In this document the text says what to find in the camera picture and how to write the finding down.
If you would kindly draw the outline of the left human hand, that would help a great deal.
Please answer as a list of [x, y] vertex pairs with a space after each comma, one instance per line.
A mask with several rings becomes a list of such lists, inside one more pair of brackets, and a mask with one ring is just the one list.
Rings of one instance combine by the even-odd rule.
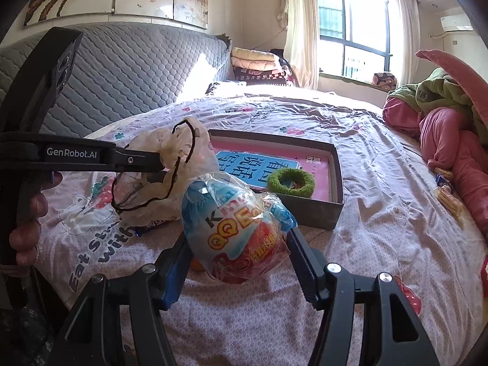
[[59, 172], [42, 173], [22, 185], [16, 228], [9, 235], [9, 245], [16, 252], [19, 268], [28, 268], [37, 260], [36, 246], [41, 237], [39, 219], [48, 212], [44, 190], [56, 187], [63, 176]]

